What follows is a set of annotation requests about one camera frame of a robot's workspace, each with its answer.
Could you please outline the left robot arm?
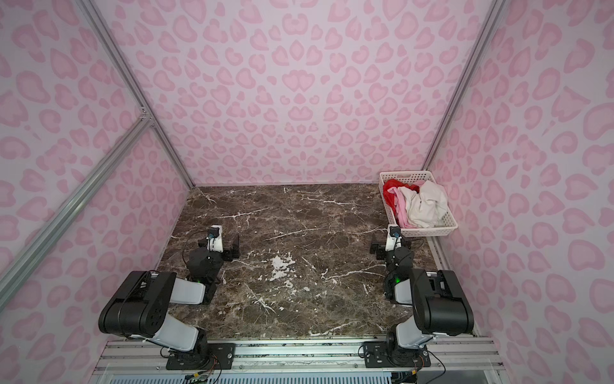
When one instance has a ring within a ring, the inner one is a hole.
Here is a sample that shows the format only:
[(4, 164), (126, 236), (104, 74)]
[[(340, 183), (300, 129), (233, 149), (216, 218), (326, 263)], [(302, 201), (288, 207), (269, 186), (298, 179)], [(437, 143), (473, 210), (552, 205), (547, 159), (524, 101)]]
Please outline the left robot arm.
[(135, 270), (102, 309), (98, 328), (103, 334), (142, 339), (166, 348), (168, 371), (229, 370), (236, 345), (208, 341), (206, 331), (190, 326), (169, 313), (172, 304), (209, 305), (217, 290), (217, 274), (225, 262), (240, 257), (240, 238), (231, 248), (222, 241), (222, 228), (213, 226), (198, 247), (191, 251), (185, 266), (188, 278), (175, 272)]

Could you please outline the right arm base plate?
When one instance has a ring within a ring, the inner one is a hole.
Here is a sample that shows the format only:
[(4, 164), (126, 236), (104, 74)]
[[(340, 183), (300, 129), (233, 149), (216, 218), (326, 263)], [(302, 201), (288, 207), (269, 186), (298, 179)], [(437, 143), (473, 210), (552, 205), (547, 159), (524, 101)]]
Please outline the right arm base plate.
[(429, 352), (425, 348), (405, 349), (388, 342), (364, 342), (358, 348), (358, 356), (364, 359), (366, 368), (420, 370), (431, 366)]

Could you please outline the white t-shirt with black print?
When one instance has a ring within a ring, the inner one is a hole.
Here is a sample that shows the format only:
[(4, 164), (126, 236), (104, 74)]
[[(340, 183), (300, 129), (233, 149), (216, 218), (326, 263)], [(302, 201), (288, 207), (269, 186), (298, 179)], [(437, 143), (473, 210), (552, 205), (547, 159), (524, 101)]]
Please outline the white t-shirt with black print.
[(416, 193), (401, 187), (405, 197), (405, 208), (408, 219), (416, 227), (437, 227), (448, 212), (448, 199), (445, 190), (438, 184), (425, 181)]

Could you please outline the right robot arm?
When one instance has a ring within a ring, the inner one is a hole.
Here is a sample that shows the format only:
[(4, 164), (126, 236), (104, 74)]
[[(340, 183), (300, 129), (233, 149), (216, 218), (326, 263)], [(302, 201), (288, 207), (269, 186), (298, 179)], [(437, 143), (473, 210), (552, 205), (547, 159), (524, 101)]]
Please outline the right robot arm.
[(398, 233), (388, 235), (384, 244), (371, 243), (369, 253), (385, 263), (385, 298), (410, 307), (412, 314), (393, 326), (384, 342), (361, 346), (367, 368), (429, 367), (427, 344), (436, 336), (473, 332), (473, 310), (455, 272), (415, 267), (411, 241)]

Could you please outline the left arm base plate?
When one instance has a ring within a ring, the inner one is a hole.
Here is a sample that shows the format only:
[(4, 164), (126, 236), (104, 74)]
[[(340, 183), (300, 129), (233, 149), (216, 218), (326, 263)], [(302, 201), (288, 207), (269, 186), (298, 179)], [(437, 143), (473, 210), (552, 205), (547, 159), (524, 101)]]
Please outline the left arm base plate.
[(166, 369), (168, 371), (230, 370), (236, 346), (234, 343), (224, 342), (197, 345), (190, 352), (171, 350)]

